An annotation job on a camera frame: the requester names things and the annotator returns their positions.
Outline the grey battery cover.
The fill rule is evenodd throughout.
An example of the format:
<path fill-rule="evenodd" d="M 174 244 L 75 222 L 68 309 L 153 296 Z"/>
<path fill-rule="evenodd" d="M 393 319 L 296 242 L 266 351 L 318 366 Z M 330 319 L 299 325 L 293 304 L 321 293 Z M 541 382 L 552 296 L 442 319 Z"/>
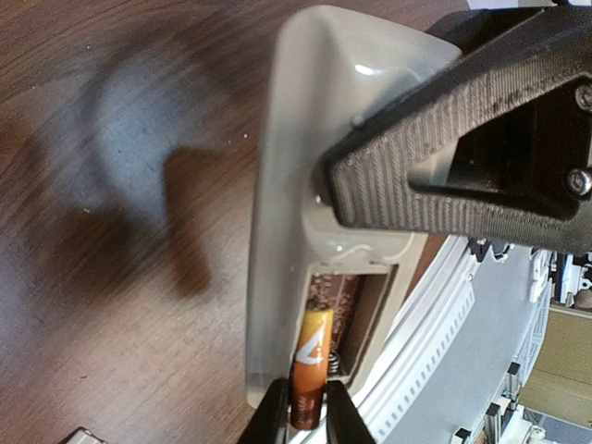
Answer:
<path fill-rule="evenodd" d="M 59 444 L 107 444 L 107 442 L 90 430 L 79 427 L 67 435 Z"/>

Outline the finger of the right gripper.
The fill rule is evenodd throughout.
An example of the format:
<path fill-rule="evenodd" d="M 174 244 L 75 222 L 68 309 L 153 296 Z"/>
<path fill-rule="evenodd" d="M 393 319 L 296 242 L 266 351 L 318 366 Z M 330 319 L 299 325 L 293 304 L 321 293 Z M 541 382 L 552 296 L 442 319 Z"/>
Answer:
<path fill-rule="evenodd" d="M 584 41 L 481 47 L 327 152 L 337 220 L 589 251 L 590 81 Z"/>
<path fill-rule="evenodd" d="M 549 6 L 482 8 L 449 13 L 427 34 L 477 60 L 591 58 L 591 8 L 568 1 Z"/>

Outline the white remote control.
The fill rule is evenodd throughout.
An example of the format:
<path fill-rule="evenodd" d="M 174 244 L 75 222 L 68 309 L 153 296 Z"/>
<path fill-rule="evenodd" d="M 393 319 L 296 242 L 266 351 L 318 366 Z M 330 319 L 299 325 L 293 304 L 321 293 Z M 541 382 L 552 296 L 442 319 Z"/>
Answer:
<path fill-rule="evenodd" d="M 441 38 L 336 6 L 307 7 L 277 37 L 259 174 L 246 306 L 246 399 L 257 407 L 290 374 L 309 292 L 358 280 L 337 314 L 339 379 L 358 392 L 410 287 L 424 233 L 348 229 L 322 188 L 323 154 L 381 107 L 461 56 Z"/>

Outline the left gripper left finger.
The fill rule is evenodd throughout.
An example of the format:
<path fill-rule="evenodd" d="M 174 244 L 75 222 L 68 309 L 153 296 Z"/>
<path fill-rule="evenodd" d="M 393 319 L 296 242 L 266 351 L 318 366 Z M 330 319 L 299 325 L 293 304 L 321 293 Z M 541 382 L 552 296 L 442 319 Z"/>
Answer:
<path fill-rule="evenodd" d="M 287 440 L 290 382 L 278 378 L 272 382 L 244 428 L 239 444 L 285 444 Z"/>

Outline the orange AA battery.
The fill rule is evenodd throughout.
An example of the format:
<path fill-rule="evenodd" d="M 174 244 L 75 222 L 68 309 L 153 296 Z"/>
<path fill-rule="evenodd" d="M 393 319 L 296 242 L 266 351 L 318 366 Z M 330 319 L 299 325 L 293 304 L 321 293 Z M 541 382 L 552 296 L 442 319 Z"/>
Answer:
<path fill-rule="evenodd" d="M 297 430 L 318 427 L 328 376 L 334 311 L 307 310 L 291 373 L 290 424 Z"/>

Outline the aluminium front rail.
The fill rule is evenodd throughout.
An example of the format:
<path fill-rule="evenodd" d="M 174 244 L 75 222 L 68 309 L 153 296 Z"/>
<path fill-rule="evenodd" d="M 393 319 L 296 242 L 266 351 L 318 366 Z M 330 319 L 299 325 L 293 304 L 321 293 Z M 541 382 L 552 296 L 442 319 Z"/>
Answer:
<path fill-rule="evenodd" d="M 544 307 L 551 256 L 511 246 L 476 260 L 467 240 L 445 241 L 357 395 L 376 442 L 449 443 L 461 428 L 478 436 Z"/>

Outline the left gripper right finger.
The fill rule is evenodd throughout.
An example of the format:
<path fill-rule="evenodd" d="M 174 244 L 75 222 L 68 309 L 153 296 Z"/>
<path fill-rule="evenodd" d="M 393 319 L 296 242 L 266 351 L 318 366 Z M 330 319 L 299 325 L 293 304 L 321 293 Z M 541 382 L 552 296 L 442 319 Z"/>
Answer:
<path fill-rule="evenodd" d="M 326 432 L 329 444 L 375 444 L 345 386 L 338 380 L 326 385 Z"/>

